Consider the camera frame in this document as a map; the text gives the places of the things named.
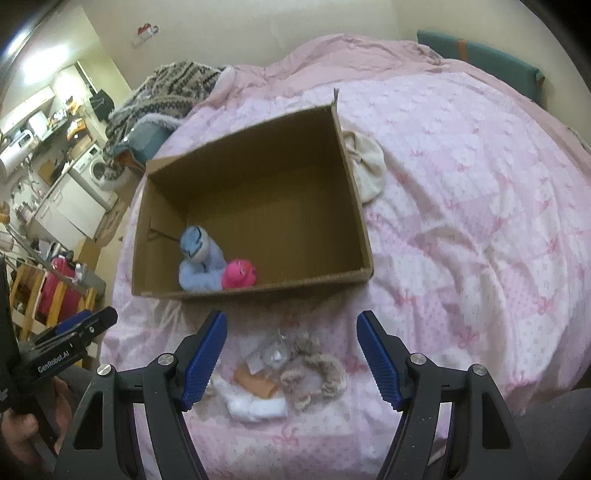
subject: bed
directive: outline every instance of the bed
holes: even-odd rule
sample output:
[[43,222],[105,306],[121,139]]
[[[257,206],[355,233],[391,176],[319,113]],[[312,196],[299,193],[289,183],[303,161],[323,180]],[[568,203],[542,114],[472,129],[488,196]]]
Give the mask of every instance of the bed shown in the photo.
[[[385,191],[364,210],[368,284],[279,301],[265,317],[256,301],[132,297],[144,182],[130,209],[113,292],[119,322],[103,362],[144,366],[220,308],[230,323],[223,376],[276,327],[319,336],[349,376],[343,397],[279,423],[232,421],[215,397],[195,405],[186,422],[212,479],[375,477],[400,415],[381,400],[356,341],[365,309],[411,352],[446,367],[486,365],[515,413],[572,388],[591,361],[591,157],[558,120],[475,67],[410,41],[322,37],[268,67],[226,69],[157,156],[328,103],[334,87],[343,125],[376,139],[388,166]],[[158,478],[137,409],[142,457]],[[444,406],[436,448],[448,415]]]

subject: black and white blanket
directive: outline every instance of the black and white blanket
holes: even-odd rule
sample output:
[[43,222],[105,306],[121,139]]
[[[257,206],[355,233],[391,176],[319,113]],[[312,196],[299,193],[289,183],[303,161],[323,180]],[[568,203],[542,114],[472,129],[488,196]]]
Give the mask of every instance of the black and white blanket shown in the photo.
[[109,115],[107,142],[103,157],[107,164],[105,180],[116,186],[125,167],[115,161],[115,147],[124,142],[134,125],[143,117],[157,119],[175,130],[191,109],[205,100],[222,70],[194,61],[179,61],[162,65],[136,89],[131,97]]

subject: metal screw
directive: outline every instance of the metal screw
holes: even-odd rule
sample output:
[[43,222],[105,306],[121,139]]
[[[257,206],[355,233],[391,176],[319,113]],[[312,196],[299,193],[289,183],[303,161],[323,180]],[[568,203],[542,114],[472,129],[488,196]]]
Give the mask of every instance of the metal screw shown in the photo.
[[422,353],[413,353],[410,356],[410,361],[415,365],[424,365],[427,363],[427,357],[424,356]]
[[96,369],[96,373],[98,373],[101,377],[109,375],[111,373],[111,366],[109,364],[102,364]]
[[165,367],[166,365],[170,365],[172,362],[174,362],[174,355],[171,353],[163,353],[158,357],[158,363],[160,365],[164,365]]
[[472,369],[474,370],[474,373],[476,375],[480,375],[481,377],[484,377],[488,373],[488,370],[486,369],[486,367],[481,364],[472,365]]

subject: stuffed animal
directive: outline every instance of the stuffed animal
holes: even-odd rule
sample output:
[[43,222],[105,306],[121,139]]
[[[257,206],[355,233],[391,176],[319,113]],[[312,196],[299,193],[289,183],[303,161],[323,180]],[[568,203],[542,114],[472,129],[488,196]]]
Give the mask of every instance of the stuffed animal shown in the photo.
[[178,283],[185,291],[201,293],[222,289],[222,275],[228,265],[222,249],[200,226],[188,227],[181,237],[184,260],[178,269]]
[[256,285],[256,268],[248,260],[232,260],[222,275],[222,288],[244,288]]

